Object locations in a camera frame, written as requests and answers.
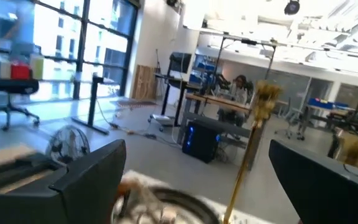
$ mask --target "brass pole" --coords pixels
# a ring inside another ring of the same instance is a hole
[[[237,193],[239,191],[240,185],[241,185],[242,181],[246,178],[246,175],[248,174],[248,172],[246,172],[246,170],[248,170],[249,162],[251,161],[252,156],[254,155],[254,153],[253,153],[254,152],[253,145],[254,145],[254,141],[255,141],[254,136],[255,136],[256,130],[258,128],[259,127],[258,127],[258,125],[256,125],[256,122],[254,122],[254,124],[252,125],[251,134],[249,136],[249,142],[247,145],[246,153],[244,153],[244,157],[242,158],[241,166],[240,166],[239,172],[237,174],[237,179],[236,179],[236,183],[234,185],[233,193],[231,195],[230,203],[227,206],[226,212],[224,214],[223,224],[229,224],[229,219],[231,216],[231,212],[233,211],[234,204],[236,202]]]

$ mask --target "metal frame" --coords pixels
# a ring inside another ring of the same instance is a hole
[[[140,3],[137,0],[121,0],[121,1],[125,1],[128,2],[129,4],[131,4],[134,9],[135,12],[132,15],[131,19],[131,27],[130,27],[130,31],[128,34],[124,34],[122,32],[119,32],[117,30],[111,29],[109,27],[106,27],[102,24],[98,24],[95,22],[92,22],[89,20],[89,10],[90,10],[90,3],[92,0],[84,0],[83,3],[83,10],[82,10],[82,15],[81,16],[77,16],[75,14],[72,14],[70,12],[67,12],[66,10],[63,9],[59,9],[53,6],[50,6],[44,2],[40,2],[39,0],[27,0],[29,2],[32,2],[34,4],[38,4],[40,6],[46,7],[50,10],[53,10],[55,12],[58,12],[59,14],[62,14],[64,16],[68,16],[74,20],[80,21],[81,22],[81,32],[80,32],[80,40],[78,42],[78,55],[76,59],[69,59],[69,58],[60,58],[60,57],[54,57],[54,56],[48,56],[48,55],[44,55],[45,58],[47,59],[51,59],[51,60],[60,60],[60,61],[64,61],[64,62],[69,62],[69,63],[76,63],[76,72],[80,73],[83,70],[83,64],[87,63],[87,64],[91,64],[91,65],[99,65],[99,66],[103,66],[103,67],[114,67],[114,68],[120,68],[122,69],[122,80],[120,82],[121,88],[119,91],[119,95],[122,96],[125,93],[125,87],[126,87],[126,79],[127,79],[127,73],[128,73],[128,66],[129,66],[129,60],[131,58],[131,53],[132,53],[132,41],[133,41],[133,36],[134,36],[134,32],[135,32],[135,26],[136,26],[136,20],[137,20],[137,15],[138,15],[138,11],[140,8]],[[88,24],[94,25],[96,27],[99,27],[100,29],[104,29],[107,30],[108,32],[124,37],[127,39],[128,44],[127,44],[127,49],[126,49],[126,56],[124,59],[124,65],[123,66],[119,66],[119,65],[109,65],[109,64],[103,64],[103,63],[94,63],[94,62],[87,62],[84,60],[84,54],[85,54],[85,42],[86,42],[86,31],[88,29]],[[7,50],[3,50],[0,49],[0,53],[9,53],[9,51]],[[81,81],[74,81],[74,91],[73,91],[73,96],[72,98],[74,100],[79,100],[80,99],[80,88],[81,88]]]

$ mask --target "floor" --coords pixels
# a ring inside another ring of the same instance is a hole
[[[134,110],[120,110],[110,103],[111,99],[100,99],[101,109],[106,119],[121,126],[136,131],[155,133],[166,141],[172,142],[177,129],[164,133],[158,131],[158,124],[149,124],[147,118],[151,113],[158,113],[160,107],[138,108]],[[63,103],[42,103],[27,105],[28,110],[38,114],[41,118],[39,128],[33,128],[31,120],[21,114],[12,117],[12,128],[8,132],[0,129],[0,149],[14,144],[24,143],[34,149],[44,152],[51,135],[71,122],[71,116],[86,119],[89,101],[75,101]],[[217,108],[208,106],[204,110],[206,116],[215,118]],[[102,117],[98,107],[95,115],[95,125],[108,128],[109,125]],[[174,108],[169,108],[167,114],[173,114]],[[0,127],[5,122],[5,115],[0,113]],[[78,126],[87,135],[92,150],[115,140],[125,139],[127,144],[126,169],[135,170],[142,174],[160,179],[172,187],[196,195],[203,195],[219,203],[227,204],[237,175],[237,166],[212,162],[205,164],[181,152],[178,147],[172,147],[162,142],[153,141],[140,136],[129,136],[123,131],[111,130],[110,135],[103,136],[88,128]],[[288,224],[296,223],[298,215],[285,195],[272,165],[268,158],[271,139],[282,138],[287,143],[305,147],[318,154],[326,154],[331,143],[329,134],[315,129],[306,130],[306,140],[287,139],[281,135],[274,135],[277,129],[286,128],[286,123],[278,118],[272,118],[266,126],[254,168],[246,182],[243,183],[236,209],[257,216],[264,220]]]

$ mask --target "person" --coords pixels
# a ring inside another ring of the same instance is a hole
[[[229,89],[231,100],[244,105],[249,103],[252,97],[252,88],[250,86],[251,84],[247,83],[247,78],[244,75],[239,75]],[[245,113],[224,108],[218,110],[218,120],[225,121],[230,114],[235,114],[234,121],[236,126],[241,127],[246,122]]]

